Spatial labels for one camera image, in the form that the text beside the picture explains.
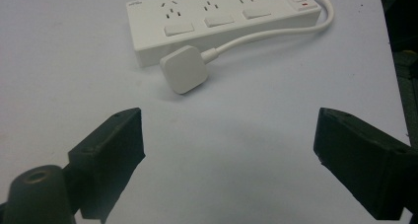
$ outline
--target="power strip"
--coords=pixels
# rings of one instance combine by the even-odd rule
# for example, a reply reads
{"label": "power strip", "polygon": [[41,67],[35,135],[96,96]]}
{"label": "power strip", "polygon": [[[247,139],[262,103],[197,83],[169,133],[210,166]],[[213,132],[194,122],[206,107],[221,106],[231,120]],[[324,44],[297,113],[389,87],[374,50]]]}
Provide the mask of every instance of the power strip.
{"label": "power strip", "polygon": [[315,25],[314,0],[137,0],[126,4],[141,66],[186,45],[200,52],[249,34]]}

